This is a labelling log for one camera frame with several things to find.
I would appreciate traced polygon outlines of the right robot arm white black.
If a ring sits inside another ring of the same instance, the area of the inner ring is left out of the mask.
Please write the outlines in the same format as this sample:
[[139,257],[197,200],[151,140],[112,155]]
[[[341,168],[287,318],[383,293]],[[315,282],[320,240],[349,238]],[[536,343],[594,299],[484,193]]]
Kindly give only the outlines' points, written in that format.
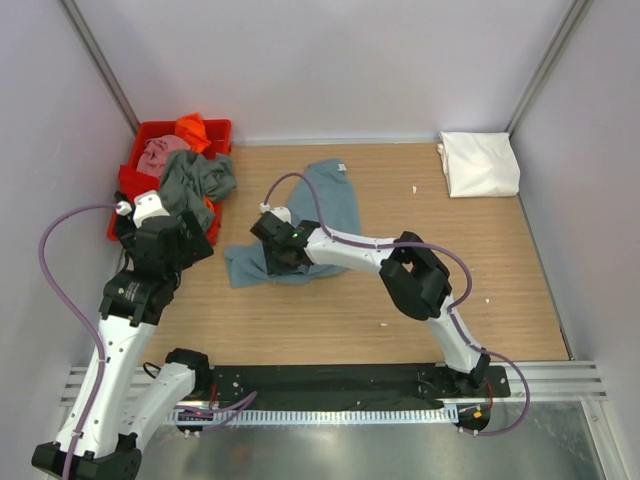
[[458,314],[450,272],[436,256],[443,248],[429,246],[408,231],[396,239],[374,239],[316,221],[294,225],[284,208],[263,212],[251,233],[262,244],[270,274],[328,265],[378,276],[394,306],[430,328],[454,390],[472,396],[486,385],[490,357]]

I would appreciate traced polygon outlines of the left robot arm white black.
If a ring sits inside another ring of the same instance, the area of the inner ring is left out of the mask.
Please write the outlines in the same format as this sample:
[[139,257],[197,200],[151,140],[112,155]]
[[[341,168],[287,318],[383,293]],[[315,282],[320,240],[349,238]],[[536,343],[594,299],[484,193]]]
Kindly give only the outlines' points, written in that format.
[[98,323],[71,309],[95,349],[61,430],[32,455],[32,466],[55,479],[135,478],[150,438],[167,415],[182,399],[202,399],[212,387],[207,356],[176,348],[145,392],[127,405],[141,355],[183,271],[213,249],[195,216],[170,214],[154,190],[113,208],[128,225],[120,241],[132,265],[105,284]]

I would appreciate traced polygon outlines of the blue-grey t-shirt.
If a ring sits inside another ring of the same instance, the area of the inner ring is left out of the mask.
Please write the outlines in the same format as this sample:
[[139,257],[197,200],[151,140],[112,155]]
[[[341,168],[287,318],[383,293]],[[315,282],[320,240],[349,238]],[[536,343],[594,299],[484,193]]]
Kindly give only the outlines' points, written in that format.
[[[327,159],[307,166],[305,176],[318,194],[325,224],[350,234],[361,233],[358,203],[353,186],[346,176],[346,165],[339,159]],[[318,219],[307,184],[300,180],[287,203],[295,223]],[[316,265],[284,275],[270,275],[260,242],[250,246],[229,245],[224,250],[227,272],[233,288],[246,288],[267,282],[304,285],[312,280],[345,272],[331,265]]]

